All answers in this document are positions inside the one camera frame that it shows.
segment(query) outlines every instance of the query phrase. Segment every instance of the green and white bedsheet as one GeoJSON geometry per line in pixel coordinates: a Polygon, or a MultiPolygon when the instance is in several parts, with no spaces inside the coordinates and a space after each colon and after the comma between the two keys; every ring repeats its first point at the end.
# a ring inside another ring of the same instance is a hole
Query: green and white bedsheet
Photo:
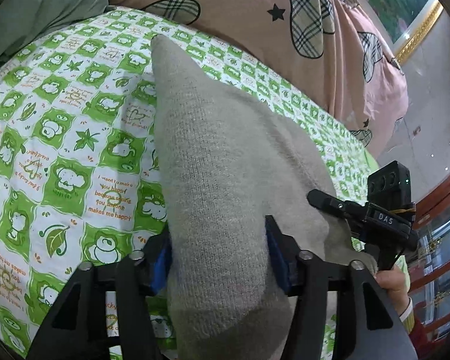
{"type": "MultiPolygon", "coordinates": [[[[164,225],[150,52],[157,33],[210,77],[296,121],[322,154],[337,196],[365,202],[376,163],[361,143],[246,52],[128,8],[47,35],[0,69],[0,337],[22,355],[81,261],[116,262],[164,225]]],[[[108,295],[113,335],[116,306],[108,295]]],[[[151,299],[149,309],[159,345],[173,354],[166,300],[151,299]]],[[[334,334],[330,320],[324,358],[334,334]]],[[[111,353],[120,358],[119,347],[111,353]]]]}

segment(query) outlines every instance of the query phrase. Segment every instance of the black clamp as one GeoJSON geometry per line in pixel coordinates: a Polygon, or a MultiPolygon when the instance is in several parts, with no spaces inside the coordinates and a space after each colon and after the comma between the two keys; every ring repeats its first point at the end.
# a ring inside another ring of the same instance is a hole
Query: black clamp
{"type": "Polygon", "coordinates": [[[307,200],[312,207],[346,219],[352,236],[365,242],[365,252],[377,260],[379,270],[392,269],[405,250],[415,251],[419,236],[412,230],[415,203],[409,203],[400,214],[394,214],[372,202],[364,206],[350,200],[340,200],[320,190],[311,190],[307,200]]]}
{"type": "Polygon", "coordinates": [[[157,295],[166,285],[171,262],[168,225],[119,262],[82,262],[45,316],[27,360],[109,360],[109,348],[117,345],[127,360],[165,359],[145,296],[157,295]],[[116,292],[120,330],[115,337],[107,336],[107,291],[116,292]]]}
{"type": "Polygon", "coordinates": [[[320,359],[328,291],[338,293],[333,360],[417,359],[390,300],[363,262],[333,264],[300,250],[271,215],[265,228],[277,283],[289,297],[298,296],[281,360],[320,359]]]}

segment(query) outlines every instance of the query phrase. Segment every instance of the framed painting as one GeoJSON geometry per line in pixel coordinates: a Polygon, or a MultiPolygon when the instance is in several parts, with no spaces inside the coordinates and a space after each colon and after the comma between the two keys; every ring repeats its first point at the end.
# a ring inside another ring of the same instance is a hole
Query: framed painting
{"type": "Polygon", "coordinates": [[[438,0],[358,0],[403,64],[443,10],[438,0]]]}

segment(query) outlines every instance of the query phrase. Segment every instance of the green pillow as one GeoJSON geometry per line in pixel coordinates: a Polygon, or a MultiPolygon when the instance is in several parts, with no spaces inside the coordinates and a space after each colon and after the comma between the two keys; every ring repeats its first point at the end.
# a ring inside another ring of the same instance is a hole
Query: green pillow
{"type": "Polygon", "coordinates": [[[0,65],[34,39],[104,12],[108,0],[3,0],[0,65]]]}

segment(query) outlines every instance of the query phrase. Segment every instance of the gray-green cushion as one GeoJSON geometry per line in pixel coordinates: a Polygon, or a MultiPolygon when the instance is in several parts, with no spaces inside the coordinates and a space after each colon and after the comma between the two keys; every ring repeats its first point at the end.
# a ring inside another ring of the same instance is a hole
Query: gray-green cushion
{"type": "Polygon", "coordinates": [[[51,31],[103,13],[108,0],[3,0],[0,62],[51,31]]]}
{"type": "Polygon", "coordinates": [[[356,252],[345,221],[307,202],[334,186],[313,141],[292,120],[208,78],[180,47],[151,42],[155,144],[173,245],[169,312],[181,360],[279,359],[294,302],[269,262],[265,215],[327,261],[356,252]]]}

